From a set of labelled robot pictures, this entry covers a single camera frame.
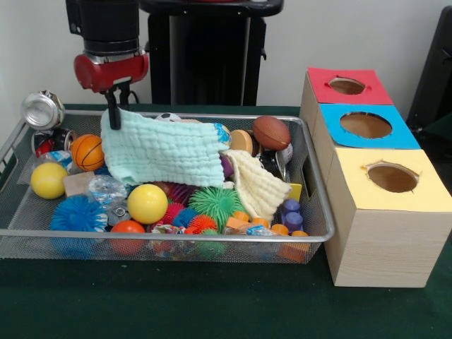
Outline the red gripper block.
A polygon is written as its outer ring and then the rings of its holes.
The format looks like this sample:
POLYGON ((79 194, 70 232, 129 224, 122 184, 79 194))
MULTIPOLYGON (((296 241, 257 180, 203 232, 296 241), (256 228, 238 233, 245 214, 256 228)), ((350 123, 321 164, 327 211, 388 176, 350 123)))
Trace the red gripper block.
POLYGON ((114 91, 111 89, 120 84, 120 105, 128 107, 131 94, 130 83, 143 80, 148 73, 148 55, 141 54, 118 61, 94 62, 87 54, 79 54, 74 59, 73 68, 83 89, 92 90, 94 93, 105 92, 110 128, 120 130, 121 115, 114 91))

